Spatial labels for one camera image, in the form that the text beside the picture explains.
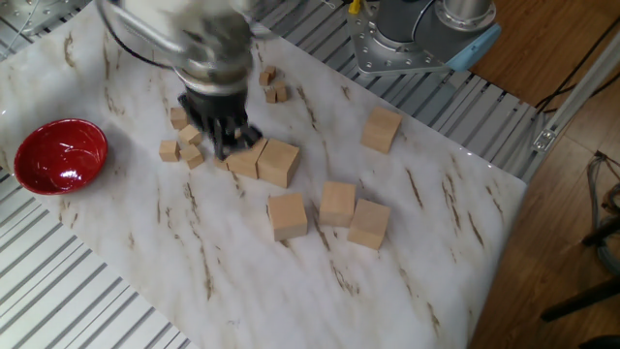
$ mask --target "wooden block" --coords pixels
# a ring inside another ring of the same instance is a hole
[[[269,86],[271,83],[271,76],[269,73],[261,73],[259,75],[259,85],[260,86]]]
[[[259,178],[288,188],[300,159],[298,147],[269,140],[259,158]]]
[[[274,240],[302,237],[308,233],[308,218],[300,193],[269,198],[267,211]]]
[[[273,88],[269,88],[265,94],[264,94],[265,99],[267,100],[268,103],[276,103],[277,102],[277,98],[276,98],[276,91]]]
[[[187,119],[187,113],[182,108],[172,108],[170,110],[170,122],[175,130],[181,130],[190,124]]]
[[[186,144],[200,144],[202,142],[201,132],[192,125],[187,125],[179,131],[178,137]]]
[[[251,149],[237,152],[226,158],[226,163],[229,165],[229,170],[236,174],[246,175],[251,178],[258,179],[259,173],[257,170],[257,162],[266,144],[267,140],[261,139],[256,142]]]
[[[190,170],[204,162],[201,151],[193,144],[181,150],[181,157],[187,162]]]
[[[226,160],[222,161],[218,159],[217,157],[213,156],[213,164],[215,165],[216,168],[220,170],[224,170],[224,171],[229,170],[229,164],[226,162]]]
[[[282,80],[279,80],[273,83],[273,88],[275,88],[276,90],[279,88],[286,88],[286,87],[287,87],[287,84],[283,82]]]
[[[402,115],[398,113],[381,107],[375,108],[366,121],[361,143],[371,149],[388,154],[402,119]]]
[[[289,95],[287,94],[287,88],[281,87],[275,90],[276,91],[276,99],[278,102],[286,102],[289,100]]]
[[[349,228],[356,209],[356,187],[353,184],[328,181],[323,185],[319,223]]]
[[[347,240],[379,250],[388,221],[389,207],[359,199]]]
[[[177,162],[179,147],[177,141],[162,141],[159,144],[159,156],[165,162]]]
[[[273,80],[275,78],[275,67],[274,66],[267,66],[266,68],[264,68],[264,72],[269,74],[269,80]]]

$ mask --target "white marble surface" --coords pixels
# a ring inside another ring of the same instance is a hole
[[[253,77],[248,100],[268,137],[301,148],[287,190],[220,171],[211,154],[191,172],[162,163],[182,85],[122,52],[93,5],[0,65],[0,166],[51,120],[102,127],[97,180],[39,199],[201,348],[465,348],[525,184],[408,116],[389,156],[364,148],[363,123],[385,101],[284,40],[257,48],[256,65],[293,87],[268,105]],[[379,252],[317,226],[326,180],[391,207]],[[308,235],[273,242],[266,199],[292,192]]]

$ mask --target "wooden floor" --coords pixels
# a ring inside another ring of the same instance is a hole
[[[473,72],[531,105],[551,94],[620,16],[618,0],[493,1],[502,35]]]
[[[620,160],[619,95],[616,83],[591,99],[534,176],[471,348],[566,349],[620,334],[620,297],[550,324],[539,319],[546,307],[611,277],[580,240],[591,231],[586,166],[597,149]],[[602,166],[600,194],[617,182]],[[620,241],[611,245],[620,256]]]

